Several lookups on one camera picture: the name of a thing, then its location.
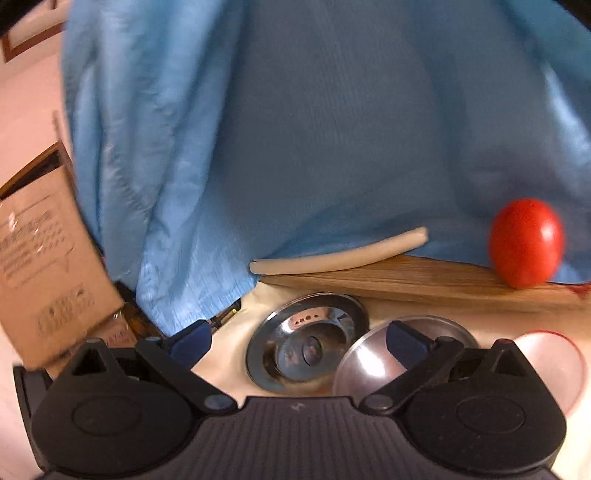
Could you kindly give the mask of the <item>lower cardboard box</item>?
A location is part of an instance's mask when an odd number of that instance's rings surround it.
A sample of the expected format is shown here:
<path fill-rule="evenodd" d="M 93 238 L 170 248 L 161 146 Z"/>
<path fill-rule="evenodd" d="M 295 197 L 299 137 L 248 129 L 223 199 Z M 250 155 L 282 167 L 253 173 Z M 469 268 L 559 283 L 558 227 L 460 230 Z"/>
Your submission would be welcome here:
<path fill-rule="evenodd" d="M 136 336 L 128 325 L 125 317 L 121 312 L 117 312 L 89 332 L 80 342 L 71 346 L 68 350 L 58 356 L 56 360 L 45 366 L 44 369 L 49 376 L 52 379 L 55 379 L 65 368 L 70 358 L 76 353 L 82 344 L 90 338 L 100 338 L 110 348 L 130 348 L 136 343 Z"/>

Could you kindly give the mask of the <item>red tomato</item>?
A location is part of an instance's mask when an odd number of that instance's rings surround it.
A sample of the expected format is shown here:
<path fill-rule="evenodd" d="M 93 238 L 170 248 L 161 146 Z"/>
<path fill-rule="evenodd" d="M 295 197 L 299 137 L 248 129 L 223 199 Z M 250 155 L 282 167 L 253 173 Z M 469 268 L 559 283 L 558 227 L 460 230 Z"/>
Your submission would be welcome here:
<path fill-rule="evenodd" d="M 558 271 L 566 234 L 558 214 L 538 199 L 505 206 L 489 234 L 489 258 L 499 277 L 514 289 L 549 281 Z"/>

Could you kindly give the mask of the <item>upper cardboard box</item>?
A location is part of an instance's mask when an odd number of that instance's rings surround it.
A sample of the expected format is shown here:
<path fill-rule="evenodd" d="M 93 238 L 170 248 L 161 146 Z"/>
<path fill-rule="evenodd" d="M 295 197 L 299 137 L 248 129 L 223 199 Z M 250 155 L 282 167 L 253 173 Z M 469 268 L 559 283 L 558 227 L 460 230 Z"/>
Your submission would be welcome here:
<path fill-rule="evenodd" d="M 57 140 L 1 188 L 1 327 L 28 369 L 55 362 L 119 311 Z"/>

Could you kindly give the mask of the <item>steel bowl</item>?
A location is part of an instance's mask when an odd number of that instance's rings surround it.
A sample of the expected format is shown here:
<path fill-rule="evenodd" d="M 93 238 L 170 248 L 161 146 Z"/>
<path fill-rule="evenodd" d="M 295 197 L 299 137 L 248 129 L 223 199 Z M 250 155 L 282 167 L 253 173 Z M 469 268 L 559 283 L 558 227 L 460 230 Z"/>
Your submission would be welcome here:
<path fill-rule="evenodd" d="M 415 315 L 402 317 L 401 321 L 431 339 L 450 336 L 461 341 L 465 347 L 479 347 L 475 337 L 465 327 L 450 319 Z M 335 370 L 332 395 L 349 397 L 358 405 L 367 395 L 405 373 L 406 369 L 388 352 L 387 329 L 388 322 L 383 322 L 349 348 Z"/>

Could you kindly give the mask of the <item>white rolling stick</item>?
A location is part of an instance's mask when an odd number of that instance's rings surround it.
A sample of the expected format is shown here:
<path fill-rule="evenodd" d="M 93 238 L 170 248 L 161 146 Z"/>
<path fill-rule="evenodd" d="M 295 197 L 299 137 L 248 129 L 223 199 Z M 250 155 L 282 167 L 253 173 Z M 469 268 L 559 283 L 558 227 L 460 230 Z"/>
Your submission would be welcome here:
<path fill-rule="evenodd" d="M 249 263 L 249 270 L 259 276 L 280 276 L 355 269 L 408 253 L 422 247 L 428 240 L 429 230 L 419 227 L 376 243 L 331 254 L 253 260 Z"/>

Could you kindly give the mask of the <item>wooden board shelf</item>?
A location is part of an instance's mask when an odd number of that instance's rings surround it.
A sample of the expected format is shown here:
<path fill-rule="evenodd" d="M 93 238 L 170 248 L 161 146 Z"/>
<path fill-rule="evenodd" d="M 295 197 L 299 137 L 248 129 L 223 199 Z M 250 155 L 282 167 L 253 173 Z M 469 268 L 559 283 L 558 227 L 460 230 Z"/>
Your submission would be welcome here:
<path fill-rule="evenodd" d="M 487 268 L 398 256 L 356 269 L 266 276 L 263 283 L 359 297 L 515 312 L 588 311 L 588 284 L 546 283 L 517 290 Z"/>

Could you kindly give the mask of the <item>black plastic crate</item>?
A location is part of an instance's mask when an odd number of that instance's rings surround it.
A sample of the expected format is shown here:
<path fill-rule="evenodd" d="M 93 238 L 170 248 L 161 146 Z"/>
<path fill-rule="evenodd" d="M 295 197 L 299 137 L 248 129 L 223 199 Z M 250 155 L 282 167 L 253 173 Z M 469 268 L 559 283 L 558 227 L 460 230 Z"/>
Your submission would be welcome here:
<path fill-rule="evenodd" d="M 165 338 L 165 335 L 148 319 L 146 314 L 139 308 L 135 302 L 135 293 L 120 282 L 114 284 L 117 292 L 124 301 L 121 315 L 125 318 L 131 330 L 139 339 L 148 337 Z M 242 300 L 237 299 L 228 308 L 207 319 L 211 325 L 212 332 L 228 323 L 232 316 L 235 316 L 242 309 Z"/>

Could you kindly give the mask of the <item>steel plate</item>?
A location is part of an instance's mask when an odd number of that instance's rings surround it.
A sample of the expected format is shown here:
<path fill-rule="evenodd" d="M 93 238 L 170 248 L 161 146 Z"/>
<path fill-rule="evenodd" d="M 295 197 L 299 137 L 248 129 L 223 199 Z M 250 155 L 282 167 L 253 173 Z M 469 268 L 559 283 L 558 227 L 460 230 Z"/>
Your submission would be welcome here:
<path fill-rule="evenodd" d="M 259 325 L 246 348 L 246 371 L 273 394 L 329 395 L 339 362 L 369 327 L 366 308 L 351 296 L 304 295 Z"/>

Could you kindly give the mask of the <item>cardboard box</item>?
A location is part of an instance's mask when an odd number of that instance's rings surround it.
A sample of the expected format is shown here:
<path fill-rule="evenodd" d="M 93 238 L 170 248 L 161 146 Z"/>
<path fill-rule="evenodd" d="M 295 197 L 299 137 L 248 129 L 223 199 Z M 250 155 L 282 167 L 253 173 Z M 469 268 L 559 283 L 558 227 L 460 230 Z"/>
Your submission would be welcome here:
<path fill-rule="evenodd" d="M 90 338 L 100 338 L 110 348 L 130 348 L 136 343 L 136 336 L 128 325 L 125 317 L 121 312 L 117 312 L 89 332 L 80 342 L 71 346 L 68 350 L 58 356 L 56 360 L 45 366 L 44 369 L 49 376 L 52 379 L 55 379 L 65 368 L 70 358 L 76 353 L 82 344 Z"/>
<path fill-rule="evenodd" d="M 1 327 L 28 369 L 55 362 L 119 311 L 57 140 L 1 188 Z"/>

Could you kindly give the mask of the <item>white bowl red rim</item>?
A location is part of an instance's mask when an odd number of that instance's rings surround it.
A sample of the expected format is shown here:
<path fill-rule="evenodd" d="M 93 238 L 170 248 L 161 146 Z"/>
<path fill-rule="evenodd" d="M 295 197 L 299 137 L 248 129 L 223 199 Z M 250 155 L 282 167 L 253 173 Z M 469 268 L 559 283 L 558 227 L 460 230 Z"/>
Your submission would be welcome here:
<path fill-rule="evenodd" d="M 579 404 L 587 383 L 581 350 L 565 335 L 544 330 L 520 335 L 515 343 L 568 416 Z"/>

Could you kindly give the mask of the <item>blue cloth garment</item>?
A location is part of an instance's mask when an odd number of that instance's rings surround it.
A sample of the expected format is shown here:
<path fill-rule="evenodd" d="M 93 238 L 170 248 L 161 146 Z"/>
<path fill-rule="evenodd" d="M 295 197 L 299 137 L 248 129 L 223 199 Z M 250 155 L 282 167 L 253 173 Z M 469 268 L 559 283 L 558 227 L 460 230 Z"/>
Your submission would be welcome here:
<path fill-rule="evenodd" d="M 164 334 L 254 259 L 424 226 L 486 265 L 524 197 L 590 279 L 590 33 L 554 1 L 76 1 L 62 60 L 80 209 Z"/>

